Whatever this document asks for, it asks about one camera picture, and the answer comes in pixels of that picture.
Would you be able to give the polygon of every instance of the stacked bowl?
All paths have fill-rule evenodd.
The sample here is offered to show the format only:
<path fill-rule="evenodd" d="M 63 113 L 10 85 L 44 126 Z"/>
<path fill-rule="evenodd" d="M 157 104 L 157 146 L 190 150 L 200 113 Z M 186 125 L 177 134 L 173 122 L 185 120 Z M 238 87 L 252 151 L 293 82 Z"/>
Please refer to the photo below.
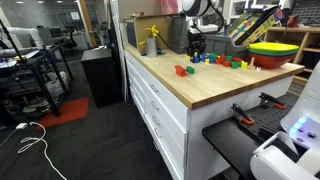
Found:
<path fill-rule="evenodd" d="M 260 42 L 249 45 L 249 60 L 255 58 L 254 65 L 266 69 L 275 69 L 294 59 L 299 46 Z"/>

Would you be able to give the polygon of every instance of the white cabinet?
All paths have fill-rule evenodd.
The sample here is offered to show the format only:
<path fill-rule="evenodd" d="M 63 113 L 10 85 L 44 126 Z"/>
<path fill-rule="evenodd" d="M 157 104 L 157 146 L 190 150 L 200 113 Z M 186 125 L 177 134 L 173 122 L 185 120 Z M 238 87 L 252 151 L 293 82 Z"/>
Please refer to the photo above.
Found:
<path fill-rule="evenodd" d="M 185 179 L 188 108 L 129 53 L 125 53 L 133 100 L 172 177 Z"/>
<path fill-rule="evenodd" d="M 278 0 L 278 5 L 283 8 L 292 8 L 294 0 Z M 253 0 L 253 4 L 272 4 L 275 0 Z"/>
<path fill-rule="evenodd" d="M 145 68 L 150 66 L 134 58 L 137 54 L 125 51 L 130 91 L 175 180 L 210 179 L 227 169 L 229 164 L 202 136 L 202 129 L 232 116 L 233 103 L 250 109 L 260 103 L 261 92 L 284 95 L 292 81 L 292 77 L 285 78 L 191 110 Z"/>

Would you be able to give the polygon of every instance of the red mat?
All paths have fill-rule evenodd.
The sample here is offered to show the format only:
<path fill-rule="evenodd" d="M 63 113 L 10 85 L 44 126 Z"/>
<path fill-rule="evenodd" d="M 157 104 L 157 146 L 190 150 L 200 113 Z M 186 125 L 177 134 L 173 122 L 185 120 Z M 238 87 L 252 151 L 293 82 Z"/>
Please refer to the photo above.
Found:
<path fill-rule="evenodd" d="M 40 124 L 47 128 L 84 118 L 88 115 L 88 103 L 89 98 L 64 102 L 59 110 L 61 116 L 52 117 L 50 114 L 40 120 Z"/>

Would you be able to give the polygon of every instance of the cardboard box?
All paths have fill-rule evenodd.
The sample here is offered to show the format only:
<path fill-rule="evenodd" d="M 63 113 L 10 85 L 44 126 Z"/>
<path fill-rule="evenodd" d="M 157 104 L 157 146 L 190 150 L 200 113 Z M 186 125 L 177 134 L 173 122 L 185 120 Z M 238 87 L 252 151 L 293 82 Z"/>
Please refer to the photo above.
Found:
<path fill-rule="evenodd" d="M 149 32 L 146 28 L 151 28 L 156 25 L 156 29 L 160 31 L 160 35 L 167 44 L 170 44 L 170 33 L 171 33 L 172 17 L 170 15 L 163 16 L 142 16 L 134 19 L 134 30 L 136 35 L 137 49 L 139 52 L 145 51 L 145 46 L 139 46 L 139 43 L 149 38 Z M 158 48 L 168 49 L 167 45 L 157 38 Z"/>
<path fill-rule="evenodd" d="M 274 5 L 264 9 L 248 9 L 225 30 L 224 35 L 231 37 L 236 45 L 247 46 L 283 17 L 280 8 Z"/>

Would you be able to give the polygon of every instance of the red toy block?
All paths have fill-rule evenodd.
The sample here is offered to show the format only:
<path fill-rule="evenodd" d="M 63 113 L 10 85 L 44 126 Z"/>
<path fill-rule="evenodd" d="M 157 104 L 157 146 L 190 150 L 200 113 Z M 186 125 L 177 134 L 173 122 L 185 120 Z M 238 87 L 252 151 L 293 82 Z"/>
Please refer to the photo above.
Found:
<path fill-rule="evenodd" d="M 224 55 L 224 54 L 221 54 L 221 55 L 220 55 L 220 59 L 221 59 L 221 61 L 223 62 L 223 61 L 225 61 L 225 60 L 227 59 L 227 56 Z"/>
<path fill-rule="evenodd" d="M 186 69 L 184 69 L 183 67 L 179 66 L 179 65 L 176 65 L 175 66 L 176 68 L 176 74 L 183 77 L 183 76 L 186 76 Z"/>
<path fill-rule="evenodd" d="M 221 59 L 216 59 L 216 64 L 222 64 L 222 60 Z"/>
<path fill-rule="evenodd" d="M 225 67 L 231 67 L 231 62 L 225 61 L 225 62 L 223 63 L 223 65 L 224 65 Z"/>
<path fill-rule="evenodd" d="M 243 60 L 241 58 L 232 58 L 232 61 L 234 61 L 234 62 L 242 62 Z"/>

